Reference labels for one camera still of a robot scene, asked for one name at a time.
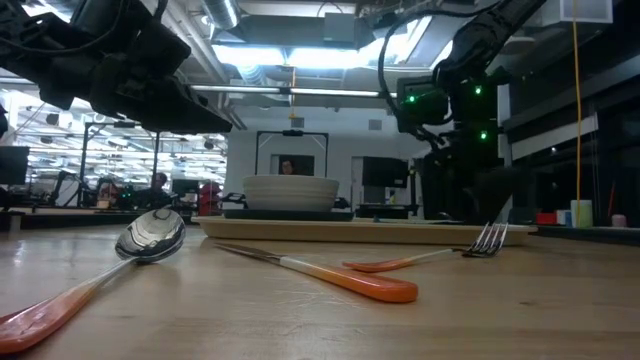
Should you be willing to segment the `long ceiling light bar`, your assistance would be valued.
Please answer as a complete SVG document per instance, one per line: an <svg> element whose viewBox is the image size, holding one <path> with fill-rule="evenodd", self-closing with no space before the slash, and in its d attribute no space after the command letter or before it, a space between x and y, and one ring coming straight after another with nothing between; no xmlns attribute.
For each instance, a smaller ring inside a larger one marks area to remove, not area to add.
<svg viewBox="0 0 640 360"><path fill-rule="evenodd" d="M270 87L270 86L232 86L232 85L192 85L196 91L237 93L237 94L280 94L280 95L304 95L304 96L333 96L354 98L382 99L383 95L377 91L344 90L344 89L320 89L320 88L296 88L296 87Z"/></svg>

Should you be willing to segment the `pale green cylinder container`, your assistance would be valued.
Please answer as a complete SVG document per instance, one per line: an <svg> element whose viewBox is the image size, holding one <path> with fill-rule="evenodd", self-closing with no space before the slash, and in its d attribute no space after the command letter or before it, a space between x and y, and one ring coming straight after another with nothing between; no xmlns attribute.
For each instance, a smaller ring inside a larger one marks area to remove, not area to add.
<svg viewBox="0 0 640 360"><path fill-rule="evenodd" d="M590 228L593 226L593 204L591 200L572 200L571 224L574 228Z"/></svg>

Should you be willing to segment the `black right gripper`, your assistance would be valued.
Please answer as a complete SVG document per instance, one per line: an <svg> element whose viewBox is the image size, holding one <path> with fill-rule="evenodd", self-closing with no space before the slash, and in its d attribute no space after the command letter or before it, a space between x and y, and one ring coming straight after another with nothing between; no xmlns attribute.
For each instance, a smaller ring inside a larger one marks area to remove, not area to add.
<svg viewBox="0 0 640 360"><path fill-rule="evenodd" d="M453 129L440 134L448 145L431 163L445 169L439 212L450 220L474 221L478 214L475 173L501 164L498 157L497 85L486 77L466 80L449 89L435 88L442 120Z"/></svg>

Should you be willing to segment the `black monitor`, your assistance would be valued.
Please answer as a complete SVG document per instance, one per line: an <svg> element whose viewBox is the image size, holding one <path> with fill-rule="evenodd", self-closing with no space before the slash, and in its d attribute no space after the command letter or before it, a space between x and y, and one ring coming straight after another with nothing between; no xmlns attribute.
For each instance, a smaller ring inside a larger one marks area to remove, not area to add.
<svg viewBox="0 0 640 360"><path fill-rule="evenodd" d="M29 147L0 146L0 185L24 185Z"/></svg>
<svg viewBox="0 0 640 360"><path fill-rule="evenodd" d="M362 184L370 187L406 188L409 163L385 157L364 157Z"/></svg>

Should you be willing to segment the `orange-handled metal spoon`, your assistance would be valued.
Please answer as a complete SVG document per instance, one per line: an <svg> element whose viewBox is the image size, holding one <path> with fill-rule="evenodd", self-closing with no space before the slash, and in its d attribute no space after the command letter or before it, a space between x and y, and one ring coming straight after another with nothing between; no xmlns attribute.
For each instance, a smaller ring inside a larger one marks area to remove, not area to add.
<svg viewBox="0 0 640 360"><path fill-rule="evenodd" d="M0 355L25 351L69 322L96 293L132 265L159 262L183 245L185 222L169 209L149 211L130 223L116 240L120 261L110 269L56 296L0 316Z"/></svg>

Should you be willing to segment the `black desk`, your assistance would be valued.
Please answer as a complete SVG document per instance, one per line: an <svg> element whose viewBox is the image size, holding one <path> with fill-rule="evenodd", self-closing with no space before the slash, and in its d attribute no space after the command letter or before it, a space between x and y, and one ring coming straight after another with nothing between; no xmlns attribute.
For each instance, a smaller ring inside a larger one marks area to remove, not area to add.
<svg viewBox="0 0 640 360"><path fill-rule="evenodd" d="M418 209L418 205L364 203L355 210L355 216L358 218L408 219L410 215L416 215Z"/></svg>

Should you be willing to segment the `white ribbed bowl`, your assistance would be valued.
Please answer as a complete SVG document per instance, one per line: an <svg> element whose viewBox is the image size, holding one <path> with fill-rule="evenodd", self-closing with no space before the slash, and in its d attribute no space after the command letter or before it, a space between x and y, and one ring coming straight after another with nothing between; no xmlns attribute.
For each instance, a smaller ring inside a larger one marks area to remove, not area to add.
<svg viewBox="0 0 640 360"><path fill-rule="evenodd" d="M243 179L252 210L329 212L337 198L337 180L305 175L254 175Z"/></svg>

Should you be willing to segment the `grey ceiling box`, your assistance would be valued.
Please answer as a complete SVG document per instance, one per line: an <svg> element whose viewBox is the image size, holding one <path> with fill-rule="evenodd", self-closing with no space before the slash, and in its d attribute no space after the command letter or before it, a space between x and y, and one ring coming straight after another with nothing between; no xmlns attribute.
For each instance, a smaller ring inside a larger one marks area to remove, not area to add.
<svg viewBox="0 0 640 360"><path fill-rule="evenodd" d="M323 40L325 42L353 43L355 20L353 14L325 13Z"/></svg>

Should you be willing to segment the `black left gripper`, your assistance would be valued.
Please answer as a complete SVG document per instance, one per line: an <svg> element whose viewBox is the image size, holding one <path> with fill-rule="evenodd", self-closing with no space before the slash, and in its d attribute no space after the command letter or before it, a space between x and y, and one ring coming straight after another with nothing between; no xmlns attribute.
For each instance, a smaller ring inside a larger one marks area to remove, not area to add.
<svg viewBox="0 0 640 360"><path fill-rule="evenodd" d="M139 121L152 131L228 133L232 124L175 77L150 82L127 51L149 12L0 12L0 68L39 88L41 100L69 109L79 98L98 113Z"/></svg>

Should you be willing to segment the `black curtain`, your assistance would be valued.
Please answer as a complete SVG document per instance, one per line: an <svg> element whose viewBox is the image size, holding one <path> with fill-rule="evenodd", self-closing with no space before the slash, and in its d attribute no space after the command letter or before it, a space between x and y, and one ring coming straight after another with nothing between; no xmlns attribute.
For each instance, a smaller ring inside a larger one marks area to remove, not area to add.
<svg viewBox="0 0 640 360"><path fill-rule="evenodd" d="M418 167L424 217L429 220L442 219L443 211L443 185L442 171L439 165L432 159L423 158Z"/></svg>

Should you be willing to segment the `beige plastic tray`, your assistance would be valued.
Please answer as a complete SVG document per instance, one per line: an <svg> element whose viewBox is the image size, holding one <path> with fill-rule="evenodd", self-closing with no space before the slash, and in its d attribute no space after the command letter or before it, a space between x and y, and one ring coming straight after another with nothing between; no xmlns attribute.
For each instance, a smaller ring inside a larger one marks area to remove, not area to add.
<svg viewBox="0 0 640 360"><path fill-rule="evenodd" d="M366 244L469 245L483 228L478 225L428 222L350 222L227 219L194 217L212 238L226 240L294 241Z"/></svg>

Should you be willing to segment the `smooth silver ventilation duct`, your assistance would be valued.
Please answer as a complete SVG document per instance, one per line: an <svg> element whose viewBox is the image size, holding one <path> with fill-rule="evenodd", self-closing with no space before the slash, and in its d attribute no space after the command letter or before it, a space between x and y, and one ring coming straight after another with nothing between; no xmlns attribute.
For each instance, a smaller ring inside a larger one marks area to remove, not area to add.
<svg viewBox="0 0 640 360"><path fill-rule="evenodd" d="M201 2L215 28L228 30L239 24L241 10L237 0L201 0Z"/></svg>

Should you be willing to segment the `orange-handled metal fork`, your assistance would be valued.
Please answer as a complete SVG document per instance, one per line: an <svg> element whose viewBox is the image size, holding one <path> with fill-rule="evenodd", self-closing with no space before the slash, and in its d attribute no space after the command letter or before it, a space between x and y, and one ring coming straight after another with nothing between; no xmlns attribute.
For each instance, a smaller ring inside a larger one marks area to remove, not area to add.
<svg viewBox="0 0 640 360"><path fill-rule="evenodd" d="M349 269L365 273L380 273L414 266L428 258L439 255L460 254L462 257L467 258L492 258L501 251L506 240L508 228L508 223L486 224L474 242L466 248L449 248L380 262L343 262L342 265Z"/></svg>

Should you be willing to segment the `orange-handled metal knife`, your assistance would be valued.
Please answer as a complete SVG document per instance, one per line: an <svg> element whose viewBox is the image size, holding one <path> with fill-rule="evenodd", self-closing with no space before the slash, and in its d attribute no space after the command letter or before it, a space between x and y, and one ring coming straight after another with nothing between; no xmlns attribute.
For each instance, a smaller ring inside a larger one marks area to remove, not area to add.
<svg viewBox="0 0 640 360"><path fill-rule="evenodd" d="M260 259L303 273L366 297L387 303L410 303L418 298L418 286L404 280L367 274L325 264L314 264L286 255L229 243L216 243L229 252Z"/></svg>

